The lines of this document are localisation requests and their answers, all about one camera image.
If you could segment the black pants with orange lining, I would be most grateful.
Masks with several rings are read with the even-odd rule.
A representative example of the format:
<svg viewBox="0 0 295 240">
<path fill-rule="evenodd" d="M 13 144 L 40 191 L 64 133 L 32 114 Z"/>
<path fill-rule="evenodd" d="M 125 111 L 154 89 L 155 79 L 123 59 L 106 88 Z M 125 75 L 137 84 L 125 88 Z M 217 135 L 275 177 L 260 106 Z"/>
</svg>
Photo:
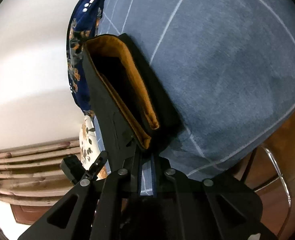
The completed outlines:
<svg viewBox="0 0 295 240">
<path fill-rule="evenodd" d="M 142 159 L 159 155 L 183 130 L 168 94 L 127 34 L 85 42 L 82 65 L 112 171 L 136 148 Z"/>
</svg>

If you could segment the brown wooden headboard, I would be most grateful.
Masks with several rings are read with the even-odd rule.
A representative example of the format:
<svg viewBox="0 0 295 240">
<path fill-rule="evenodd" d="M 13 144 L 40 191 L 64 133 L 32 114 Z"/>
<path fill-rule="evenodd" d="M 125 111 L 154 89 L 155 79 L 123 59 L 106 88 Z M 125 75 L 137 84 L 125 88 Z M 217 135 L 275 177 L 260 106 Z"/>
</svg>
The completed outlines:
<svg viewBox="0 0 295 240">
<path fill-rule="evenodd" d="M 51 206 L 21 206 L 11 204 L 15 221 L 19 224 L 32 225 L 39 220 Z"/>
</svg>

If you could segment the white floral pillow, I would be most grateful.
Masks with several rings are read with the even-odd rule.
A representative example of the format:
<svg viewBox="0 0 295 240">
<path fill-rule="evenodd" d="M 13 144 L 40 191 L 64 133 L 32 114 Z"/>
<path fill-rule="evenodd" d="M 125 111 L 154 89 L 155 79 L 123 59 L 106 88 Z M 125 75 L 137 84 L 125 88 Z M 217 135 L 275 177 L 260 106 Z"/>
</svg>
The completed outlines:
<svg viewBox="0 0 295 240">
<path fill-rule="evenodd" d="M 99 150 L 94 124 L 90 116 L 85 115 L 79 133 L 79 143 L 81 149 L 81 163 L 86 170 L 89 170 L 95 163 L 101 150 Z"/>
</svg>

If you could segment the beige floral curtain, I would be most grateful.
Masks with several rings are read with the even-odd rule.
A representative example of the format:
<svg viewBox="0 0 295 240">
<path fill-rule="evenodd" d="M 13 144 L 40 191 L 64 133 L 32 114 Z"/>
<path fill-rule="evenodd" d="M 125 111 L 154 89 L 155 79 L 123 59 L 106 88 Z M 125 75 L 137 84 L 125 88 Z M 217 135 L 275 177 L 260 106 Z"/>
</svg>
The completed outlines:
<svg viewBox="0 0 295 240">
<path fill-rule="evenodd" d="M 0 152 L 0 201 L 52 206 L 73 184 L 60 168 L 65 157 L 80 157 L 78 140 L 31 145 Z"/>
</svg>

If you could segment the blue grid-pattern bed sheet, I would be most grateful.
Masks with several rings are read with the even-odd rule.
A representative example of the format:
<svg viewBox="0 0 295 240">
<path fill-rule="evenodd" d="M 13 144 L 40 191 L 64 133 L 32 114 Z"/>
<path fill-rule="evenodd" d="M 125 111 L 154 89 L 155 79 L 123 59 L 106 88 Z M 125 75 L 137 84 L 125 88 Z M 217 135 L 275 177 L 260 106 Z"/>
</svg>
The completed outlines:
<svg viewBox="0 0 295 240">
<path fill-rule="evenodd" d="M 292 0 L 105 0 L 99 32 L 144 54 L 184 125 L 162 156 L 190 179 L 232 167 L 295 110 Z"/>
</svg>

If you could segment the navy dog-print fleece blanket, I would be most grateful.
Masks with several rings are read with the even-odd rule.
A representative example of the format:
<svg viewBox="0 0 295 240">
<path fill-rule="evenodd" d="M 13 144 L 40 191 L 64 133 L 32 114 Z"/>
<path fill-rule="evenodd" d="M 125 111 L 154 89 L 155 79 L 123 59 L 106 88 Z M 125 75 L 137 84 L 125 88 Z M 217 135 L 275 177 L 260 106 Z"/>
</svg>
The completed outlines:
<svg viewBox="0 0 295 240">
<path fill-rule="evenodd" d="M 68 81 L 76 105 L 84 115 L 94 117 L 90 109 L 89 89 L 83 70 L 83 45 L 98 35 L 105 0 L 79 0 L 71 14 L 66 39 Z"/>
</svg>

